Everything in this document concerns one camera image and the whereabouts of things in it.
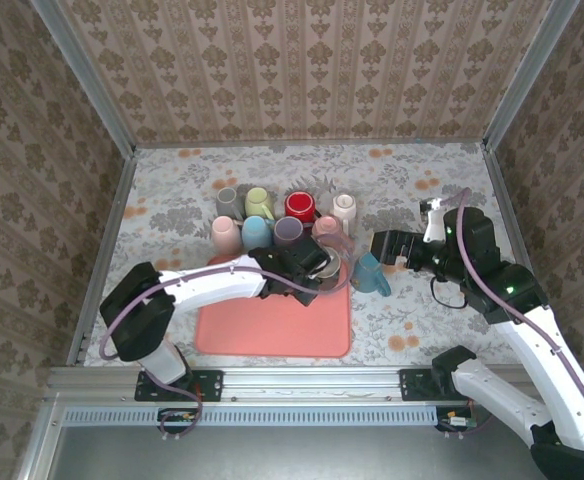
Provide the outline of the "teal mug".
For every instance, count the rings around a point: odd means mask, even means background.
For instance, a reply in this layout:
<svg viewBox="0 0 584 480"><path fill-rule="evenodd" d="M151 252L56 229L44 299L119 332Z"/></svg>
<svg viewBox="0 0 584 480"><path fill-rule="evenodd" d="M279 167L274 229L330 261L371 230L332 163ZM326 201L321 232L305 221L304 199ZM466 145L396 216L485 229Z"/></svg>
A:
<svg viewBox="0 0 584 480"><path fill-rule="evenodd" d="M355 290L361 293L376 292L382 297L391 295L391 287L383 274L381 264L370 252L358 258L351 284Z"/></svg>

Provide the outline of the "light blue mug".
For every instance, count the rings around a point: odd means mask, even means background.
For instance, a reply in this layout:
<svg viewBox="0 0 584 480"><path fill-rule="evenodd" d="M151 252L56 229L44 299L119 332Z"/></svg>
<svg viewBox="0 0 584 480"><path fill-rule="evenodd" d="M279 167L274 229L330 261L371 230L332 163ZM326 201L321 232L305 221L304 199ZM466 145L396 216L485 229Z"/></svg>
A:
<svg viewBox="0 0 584 480"><path fill-rule="evenodd" d="M273 243L270 226L260 216L249 216L244 220L241 238L246 251L255 248L267 248Z"/></svg>

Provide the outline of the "salmon pink mug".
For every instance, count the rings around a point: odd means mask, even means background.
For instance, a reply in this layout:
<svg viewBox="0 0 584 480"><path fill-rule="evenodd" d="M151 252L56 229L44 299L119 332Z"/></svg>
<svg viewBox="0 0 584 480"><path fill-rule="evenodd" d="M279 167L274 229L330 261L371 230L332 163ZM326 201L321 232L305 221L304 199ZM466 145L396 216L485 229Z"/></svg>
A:
<svg viewBox="0 0 584 480"><path fill-rule="evenodd" d="M326 215L318 218L312 227L312 236L316 240L323 242L341 241L343 239L343 229L338 218Z"/></svg>

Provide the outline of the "cream white mug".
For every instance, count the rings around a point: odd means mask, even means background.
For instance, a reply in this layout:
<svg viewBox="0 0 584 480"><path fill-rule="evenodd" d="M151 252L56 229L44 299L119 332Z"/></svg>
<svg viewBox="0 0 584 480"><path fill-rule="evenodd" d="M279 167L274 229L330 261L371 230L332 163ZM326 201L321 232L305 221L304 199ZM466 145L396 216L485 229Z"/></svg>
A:
<svg viewBox="0 0 584 480"><path fill-rule="evenodd" d="M340 221L342 230L346 235L353 233L356 213L357 205L353 196L338 194L333 198L332 215Z"/></svg>

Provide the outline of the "red mug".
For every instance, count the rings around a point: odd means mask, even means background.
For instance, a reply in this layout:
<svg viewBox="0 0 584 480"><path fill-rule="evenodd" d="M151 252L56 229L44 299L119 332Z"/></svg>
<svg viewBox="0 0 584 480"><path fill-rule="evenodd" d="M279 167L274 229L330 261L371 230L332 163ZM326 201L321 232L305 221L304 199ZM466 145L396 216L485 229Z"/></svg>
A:
<svg viewBox="0 0 584 480"><path fill-rule="evenodd" d="M321 217L315 198L306 191L290 193L285 198L284 210L287 216L296 218L302 224L313 224Z"/></svg>

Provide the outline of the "yellow-green mug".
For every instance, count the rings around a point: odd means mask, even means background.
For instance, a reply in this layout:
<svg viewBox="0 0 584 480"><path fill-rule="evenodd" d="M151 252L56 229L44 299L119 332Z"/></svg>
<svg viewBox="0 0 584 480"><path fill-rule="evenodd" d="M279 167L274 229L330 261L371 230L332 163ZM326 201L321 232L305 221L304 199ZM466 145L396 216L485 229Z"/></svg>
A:
<svg viewBox="0 0 584 480"><path fill-rule="evenodd" d="M263 187L253 187L247 192L244 208L247 216L259 216L267 220L274 220L272 198Z"/></svg>

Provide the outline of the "pale pink mug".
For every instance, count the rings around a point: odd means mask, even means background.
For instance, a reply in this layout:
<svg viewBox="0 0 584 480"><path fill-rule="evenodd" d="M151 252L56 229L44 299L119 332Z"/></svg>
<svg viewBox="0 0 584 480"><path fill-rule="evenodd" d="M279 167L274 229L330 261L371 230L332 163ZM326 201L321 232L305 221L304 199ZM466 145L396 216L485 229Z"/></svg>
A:
<svg viewBox="0 0 584 480"><path fill-rule="evenodd" d="M221 255L236 255L243 249L241 232L234 220L219 216L211 224L212 242Z"/></svg>

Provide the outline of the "grey mug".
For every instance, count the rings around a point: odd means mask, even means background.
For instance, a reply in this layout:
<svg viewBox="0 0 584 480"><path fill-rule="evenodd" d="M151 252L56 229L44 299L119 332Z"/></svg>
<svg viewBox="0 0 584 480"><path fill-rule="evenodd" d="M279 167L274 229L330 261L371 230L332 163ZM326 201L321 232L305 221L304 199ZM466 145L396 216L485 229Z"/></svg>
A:
<svg viewBox="0 0 584 480"><path fill-rule="evenodd" d="M237 221L243 221L246 218L244 200L234 188L220 189L215 202L218 216L227 216Z"/></svg>

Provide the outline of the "purple mug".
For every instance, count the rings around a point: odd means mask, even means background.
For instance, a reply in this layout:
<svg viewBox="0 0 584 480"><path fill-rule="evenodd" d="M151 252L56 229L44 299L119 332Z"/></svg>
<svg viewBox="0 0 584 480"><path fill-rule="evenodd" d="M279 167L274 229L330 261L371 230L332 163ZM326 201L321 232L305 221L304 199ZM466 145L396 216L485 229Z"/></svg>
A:
<svg viewBox="0 0 584 480"><path fill-rule="evenodd" d="M296 217L285 216L274 224L273 241L276 246L288 246L300 240L303 234L303 223Z"/></svg>

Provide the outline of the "salmon pink rubber mat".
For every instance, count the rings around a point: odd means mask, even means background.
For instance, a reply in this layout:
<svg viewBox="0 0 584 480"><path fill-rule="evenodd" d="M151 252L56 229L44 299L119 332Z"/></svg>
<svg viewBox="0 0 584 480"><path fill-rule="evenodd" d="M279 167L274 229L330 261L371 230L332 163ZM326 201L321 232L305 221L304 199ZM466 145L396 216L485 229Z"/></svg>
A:
<svg viewBox="0 0 584 480"><path fill-rule="evenodd" d="M208 355L339 358L351 346L351 292L305 307L291 296L233 299L199 310L194 344Z"/></svg>

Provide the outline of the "floral tablecloth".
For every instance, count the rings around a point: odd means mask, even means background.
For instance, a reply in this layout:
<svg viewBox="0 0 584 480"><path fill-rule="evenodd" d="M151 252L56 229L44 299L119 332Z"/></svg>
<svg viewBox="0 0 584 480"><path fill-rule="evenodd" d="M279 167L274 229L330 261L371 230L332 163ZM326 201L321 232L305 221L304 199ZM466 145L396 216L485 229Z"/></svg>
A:
<svg viewBox="0 0 584 480"><path fill-rule="evenodd" d="M322 213L338 194L353 196L353 238L365 251L374 232L425 226L418 203L448 198L464 188L470 204L493 221L504 258L512 248L493 185L477 143L344 144L141 149L105 289L136 264L161 270L206 264L215 253L210 238L215 197L224 187L245 194L263 187L276 206L294 191L314 196ZM506 341L471 309L458 289L401 266L384 271L392 293L354 293L351 347L336 366L426 365L462 345L488 364L513 364Z"/></svg>

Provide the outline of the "small circuit board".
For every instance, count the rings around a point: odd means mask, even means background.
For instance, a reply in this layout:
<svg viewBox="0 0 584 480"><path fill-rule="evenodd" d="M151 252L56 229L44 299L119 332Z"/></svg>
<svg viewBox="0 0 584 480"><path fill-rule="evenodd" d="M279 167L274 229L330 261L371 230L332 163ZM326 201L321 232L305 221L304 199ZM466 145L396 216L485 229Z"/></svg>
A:
<svg viewBox="0 0 584 480"><path fill-rule="evenodd" d="M198 414L197 408L160 409L157 413L157 428L167 435L183 435Z"/></svg>
<svg viewBox="0 0 584 480"><path fill-rule="evenodd" d="M477 426L477 420L469 406L437 407L435 428L442 432L465 432Z"/></svg>

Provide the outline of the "aluminium side rail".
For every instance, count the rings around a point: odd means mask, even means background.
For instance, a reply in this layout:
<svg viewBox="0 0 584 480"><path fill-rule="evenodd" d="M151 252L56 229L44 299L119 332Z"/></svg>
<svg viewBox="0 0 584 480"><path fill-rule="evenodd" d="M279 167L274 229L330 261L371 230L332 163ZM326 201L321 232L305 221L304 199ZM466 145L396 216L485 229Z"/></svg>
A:
<svg viewBox="0 0 584 480"><path fill-rule="evenodd" d="M510 195L502 175L496 154L485 143L481 143L483 157L493 185L493 190L501 211L505 230L516 261L533 271L533 266L525 246L524 238L518 224Z"/></svg>
<svg viewBox="0 0 584 480"><path fill-rule="evenodd" d="M123 164L121 177L113 198L95 265L65 362L65 365L68 367L79 365L85 358L85 352L87 350L86 342L91 338L91 332L98 316L100 299L115 249L118 231L124 216L124 210L132 188L137 160L136 152L133 152L125 159Z"/></svg>

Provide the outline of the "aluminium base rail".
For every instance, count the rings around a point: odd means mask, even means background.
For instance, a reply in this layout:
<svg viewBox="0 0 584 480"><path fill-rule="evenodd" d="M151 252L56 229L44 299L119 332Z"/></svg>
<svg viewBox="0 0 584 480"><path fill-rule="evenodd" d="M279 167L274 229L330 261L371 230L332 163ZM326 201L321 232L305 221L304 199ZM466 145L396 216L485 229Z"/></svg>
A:
<svg viewBox="0 0 584 480"><path fill-rule="evenodd" d="M241 367L224 372L219 402L401 402L398 372L408 367ZM74 402L129 401L139 367L59 367L48 387Z"/></svg>

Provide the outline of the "aluminium frame post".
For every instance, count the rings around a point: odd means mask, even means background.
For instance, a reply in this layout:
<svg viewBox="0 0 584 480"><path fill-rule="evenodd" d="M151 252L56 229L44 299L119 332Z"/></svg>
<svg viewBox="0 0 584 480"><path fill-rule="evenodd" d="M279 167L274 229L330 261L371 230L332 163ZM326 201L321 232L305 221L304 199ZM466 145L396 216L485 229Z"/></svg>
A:
<svg viewBox="0 0 584 480"><path fill-rule="evenodd" d="M97 66L89 58L75 29L61 8L60 0L31 0L61 54L99 115L104 127L125 161L134 155L136 141L118 112L112 95L99 75Z"/></svg>
<svg viewBox="0 0 584 480"><path fill-rule="evenodd" d="M495 151L530 93L580 0L552 0L529 48L508 85L485 134L487 151Z"/></svg>

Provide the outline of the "aluminium lower frame rail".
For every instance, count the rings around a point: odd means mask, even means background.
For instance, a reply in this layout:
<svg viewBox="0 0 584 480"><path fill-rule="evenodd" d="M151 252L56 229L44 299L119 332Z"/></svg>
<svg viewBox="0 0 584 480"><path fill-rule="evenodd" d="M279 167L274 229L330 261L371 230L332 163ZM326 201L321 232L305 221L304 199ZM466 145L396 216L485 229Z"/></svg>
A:
<svg viewBox="0 0 584 480"><path fill-rule="evenodd" d="M16 480L48 480L63 428L65 407L45 399L34 422Z"/></svg>

